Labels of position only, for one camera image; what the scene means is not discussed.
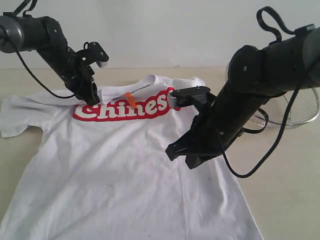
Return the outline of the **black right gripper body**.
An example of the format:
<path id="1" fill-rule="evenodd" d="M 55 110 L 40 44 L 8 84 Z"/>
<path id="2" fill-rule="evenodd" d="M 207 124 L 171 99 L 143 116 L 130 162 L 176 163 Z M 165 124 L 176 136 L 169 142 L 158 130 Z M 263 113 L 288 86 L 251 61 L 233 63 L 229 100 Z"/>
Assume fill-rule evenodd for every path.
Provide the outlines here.
<path id="1" fill-rule="evenodd" d="M 196 153 L 221 156 L 242 134 L 244 111 L 233 107 L 203 107 L 189 132 Z"/>

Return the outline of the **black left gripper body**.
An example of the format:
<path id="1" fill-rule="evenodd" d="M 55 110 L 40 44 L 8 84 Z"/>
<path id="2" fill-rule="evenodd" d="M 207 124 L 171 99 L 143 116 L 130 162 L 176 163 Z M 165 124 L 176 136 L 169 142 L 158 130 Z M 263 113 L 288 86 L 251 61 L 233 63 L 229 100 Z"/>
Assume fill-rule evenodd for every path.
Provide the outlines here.
<path id="1" fill-rule="evenodd" d="M 93 70 L 86 66 L 76 52 L 68 49 L 58 51 L 54 60 L 54 70 L 76 98 L 83 99 L 83 87 L 93 84 Z"/>

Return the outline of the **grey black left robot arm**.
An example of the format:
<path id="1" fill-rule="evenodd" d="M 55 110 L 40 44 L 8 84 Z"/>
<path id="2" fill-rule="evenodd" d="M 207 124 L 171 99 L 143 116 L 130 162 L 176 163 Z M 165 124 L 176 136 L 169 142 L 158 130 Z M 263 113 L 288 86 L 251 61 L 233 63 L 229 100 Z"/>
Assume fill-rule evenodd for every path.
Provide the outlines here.
<path id="1" fill-rule="evenodd" d="M 55 19 L 1 16 L 0 50 L 7 54 L 36 51 L 77 99 L 90 106 L 99 103 L 92 68 L 80 52 L 69 47 Z"/>

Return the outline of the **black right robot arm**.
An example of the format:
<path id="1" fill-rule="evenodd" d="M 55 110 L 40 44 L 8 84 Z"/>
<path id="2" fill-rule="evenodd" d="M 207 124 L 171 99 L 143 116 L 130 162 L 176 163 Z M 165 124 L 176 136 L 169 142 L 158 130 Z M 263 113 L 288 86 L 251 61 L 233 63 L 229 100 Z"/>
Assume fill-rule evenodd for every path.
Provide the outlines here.
<path id="1" fill-rule="evenodd" d="M 168 94 L 172 108 L 198 110 L 190 129 L 166 148 L 170 160 L 185 157 L 190 169 L 220 156 L 242 134 L 251 116 L 272 98 L 320 85 L 320 30 L 298 28 L 294 36 L 264 49 L 240 48 L 227 69 L 218 95 L 205 86 Z"/>

